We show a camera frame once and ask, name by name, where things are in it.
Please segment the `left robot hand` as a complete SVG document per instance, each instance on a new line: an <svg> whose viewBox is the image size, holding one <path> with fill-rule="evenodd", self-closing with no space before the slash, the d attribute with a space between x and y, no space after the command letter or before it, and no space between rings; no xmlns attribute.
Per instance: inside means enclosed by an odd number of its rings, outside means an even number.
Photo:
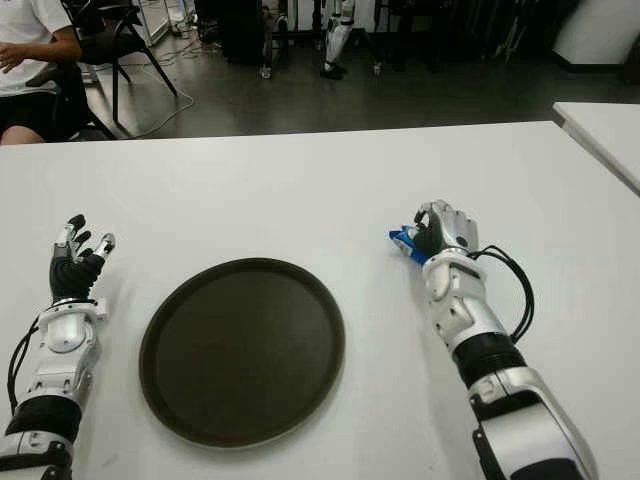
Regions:
<svg viewBox="0 0 640 480"><path fill-rule="evenodd" d="M106 260L116 248L116 238L106 233L95 248L81 247L91 238L83 214L71 217L56 237L49 263L49 287L53 303L87 300Z"/></svg>

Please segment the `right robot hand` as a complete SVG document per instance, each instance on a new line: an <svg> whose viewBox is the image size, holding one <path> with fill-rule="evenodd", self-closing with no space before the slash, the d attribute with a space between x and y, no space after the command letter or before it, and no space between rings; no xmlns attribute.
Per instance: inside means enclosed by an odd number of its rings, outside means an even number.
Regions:
<svg viewBox="0 0 640 480"><path fill-rule="evenodd" d="M475 252L479 246L476 222L443 200L427 202L414 216L416 248L427 259L450 249Z"/></svg>

